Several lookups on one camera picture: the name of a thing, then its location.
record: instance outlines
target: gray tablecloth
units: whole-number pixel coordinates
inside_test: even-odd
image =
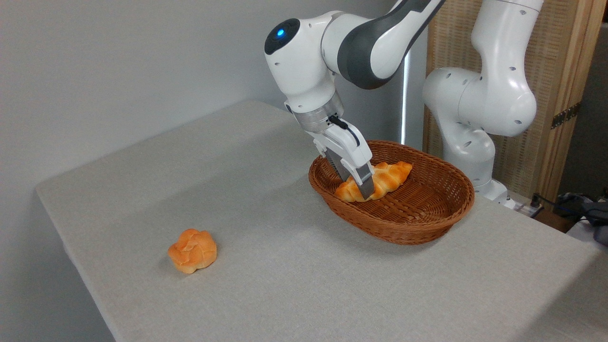
[[[607,341],[608,255],[477,198],[399,246],[336,217],[290,114],[243,102],[37,187],[117,341]],[[167,248],[205,229],[191,275]]]

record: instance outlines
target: brown wicker basket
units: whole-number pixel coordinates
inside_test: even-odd
[[[473,185],[452,164],[396,142],[368,141],[368,145],[372,165],[383,161],[413,165],[406,182],[379,200],[346,203],[338,199],[334,192],[342,180],[321,156],[308,172],[313,188],[347,222],[381,240],[418,245],[443,236],[471,209]]]

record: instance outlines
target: hinge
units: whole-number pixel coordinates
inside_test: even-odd
[[[561,126],[564,122],[568,122],[570,119],[578,114],[578,110],[581,108],[581,103],[577,103],[565,111],[555,115],[551,122],[551,129]]]

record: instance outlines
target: bread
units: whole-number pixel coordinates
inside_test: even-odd
[[[218,247],[208,231],[186,229],[167,251],[175,268],[190,274],[211,265],[218,257]]]
[[[340,184],[336,189],[336,196],[345,202],[366,202],[368,200],[378,200],[387,193],[397,190],[397,188],[406,181],[412,170],[412,165],[406,162],[397,162],[396,164],[387,164],[381,162],[374,166],[374,193],[368,199],[363,199],[357,183],[352,176],[348,177],[346,182]]]

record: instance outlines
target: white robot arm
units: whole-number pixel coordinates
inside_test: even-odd
[[[266,61],[285,106],[342,179],[354,178],[364,198],[374,191],[371,151],[361,132],[341,119],[334,79],[340,74],[363,89],[388,82],[443,2],[399,0],[377,19],[335,11],[288,19],[266,38]]]
[[[484,0],[471,34],[481,74],[461,68],[428,76],[424,102],[443,138],[443,158],[462,170],[476,192],[506,202],[506,187],[492,180],[494,143],[487,133],[515,136],[536,114],[524,56],[542,0]]]

